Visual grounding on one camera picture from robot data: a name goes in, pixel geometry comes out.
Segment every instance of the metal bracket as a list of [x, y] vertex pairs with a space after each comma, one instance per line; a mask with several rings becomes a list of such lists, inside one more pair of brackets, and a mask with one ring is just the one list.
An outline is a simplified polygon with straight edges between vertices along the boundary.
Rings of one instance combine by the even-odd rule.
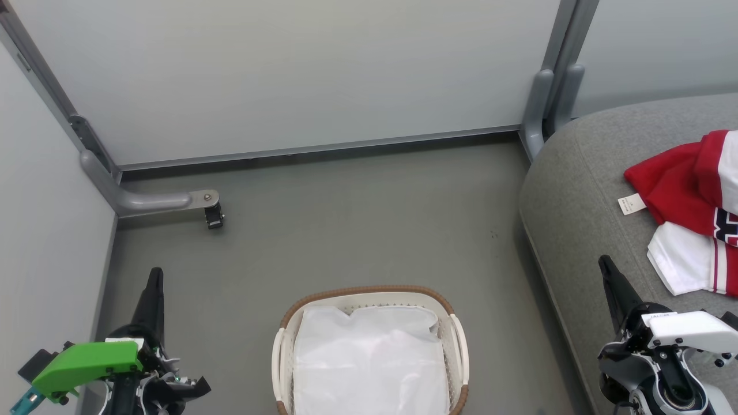
[[118, 167], [113, 162], [113, 159], [110, 158], [108, 152], [105, 151], [105, 147], [103, 147], [100, 138], [98, 138], [92, 126], [90, 126], [89, 121], [81, 115], [74, 114], [69, 116], [69, 125], [75, 131], [77, 137], [80, 138], [80, 141], [82, 141], [82, 145], [92, 151], [100, 160], [100, 163], [103, 164], [103, 167], [115, 177], [118, 174]]
[[520, 125], [520, 139], [528, 158], [533, 161], [543, 148], [543, 115], [546, 102], [554, 84], [554, 71], [544, 69], [533, 78], [531, 93], [525, 105], [523, 122]]
[[574, 64], [566, 68], [558, 95], [553, 99], [551, 111], [546, 119], [546, 132], [549, 135], [560, 130], [564, 124], [571, 121], [576, 95], [584, 78], [584, 65]]
[[[210, 189], [180, 193], [133, 193], [122, 189], [113, 180], [110, 173], [92, 151], [84, 150], [80, 153], [80, 164], [100, 194], [121, 218], [175, 210], [206, 209], [208, 228], [213, 229], [223, 225], [224, 215], [220, 213], [220, 204], [218, 203], [220, 196], [217, 191]], [[213, 208], [217, 208], [220, 216], [217, 220], [211, 218]]]

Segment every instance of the white partition panel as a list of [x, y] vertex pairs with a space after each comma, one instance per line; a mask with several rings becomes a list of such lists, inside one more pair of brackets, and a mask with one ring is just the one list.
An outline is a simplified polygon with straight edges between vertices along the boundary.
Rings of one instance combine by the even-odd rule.
[[[13, 49], [0, 28], [0, 41]], [[0, 44], [0, 401], [29, 385], [16, 372], [39, 349], [90, 341], [115, 214], [83, 173], [79, 151]], [[73, 414], [48, 402], [34, 412]]]
[[559, 0], [12, 0], [119, 165], [516, 126]]
[[573, 115], [738, 91], [738, 1], [600, 0]]

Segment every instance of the gray metal leg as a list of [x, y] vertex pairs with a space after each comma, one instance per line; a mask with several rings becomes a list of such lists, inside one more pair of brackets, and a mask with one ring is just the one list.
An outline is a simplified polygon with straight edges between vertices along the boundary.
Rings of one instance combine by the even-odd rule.
[[531, 161], [543, 148], [543, 115], [553, 81], [554, 72], [550, 69], [536, 73], [528, 103], [525, 105], [523, 123], [520, 125], [520, 139]]
[[122, 189], [113, 180], [92, 151], [84, 150], [80, 153], [80, 164], [95, 187], [121, 218], [189, 209], [206, 209], [206, 213], [209, 213], [208, 209], [215, 209], [218, 218], [211, 219], [211, 215], [208, 214], [208, 226], [222, 226], [222, 215], [218, 203], [220, 196], [217, 191], [210, 189], [161, 194], [132, 193]]
[[571, 113], [574, 110], [576, 102], [576, 94], [579, 93], [579, 86], [582, 85], [584, 77], [584, 65], [574, 64], [566, 69], [564, 78], [562, 79], [559, 96], [551, 104], [551, 111], [546, 119], [546, 131], [553, 134], [560, 130], [564, 124], [571, 121]]

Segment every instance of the white basket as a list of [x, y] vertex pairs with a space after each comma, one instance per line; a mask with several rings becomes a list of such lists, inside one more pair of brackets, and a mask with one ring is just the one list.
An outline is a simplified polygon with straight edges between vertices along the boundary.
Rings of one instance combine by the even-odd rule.
[[449, 383], [449, 415], [461, 412], [469, 394], [469, 350], [461, 322], [437, 292], [417, 286], [378, 286], [338, 289], [298, 301], [282, 319], [272, 349], [272, 387], [280, 415], [294, 414], [292, 369], [294, 339], [307, 306], [335, 306], [348, 314], [367, 306], [421, 306], [438, 316], [438, 336], [444, 348]]

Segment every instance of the gray couch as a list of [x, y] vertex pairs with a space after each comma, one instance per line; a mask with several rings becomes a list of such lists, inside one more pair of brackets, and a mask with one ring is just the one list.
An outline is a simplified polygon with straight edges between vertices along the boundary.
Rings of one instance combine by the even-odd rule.
[[[738, 129], [738, 94], [642, 103], [568, 123], [534, 160], [520, 195], [525, 230], [597, 414], [613, 405], [599, 391], [597, 354], [614, 338], [597, 259], [612, 256], [645, 301], [675, 311], [738, 314], [738, 298], [706, 291], [677, 297], [646, 258], [656, 223], [646, 210], [624, 216], [617, 199], [633, 194], [628, 167], [710, 131]], [[738, 411], [738, 364], [693, 365]]]

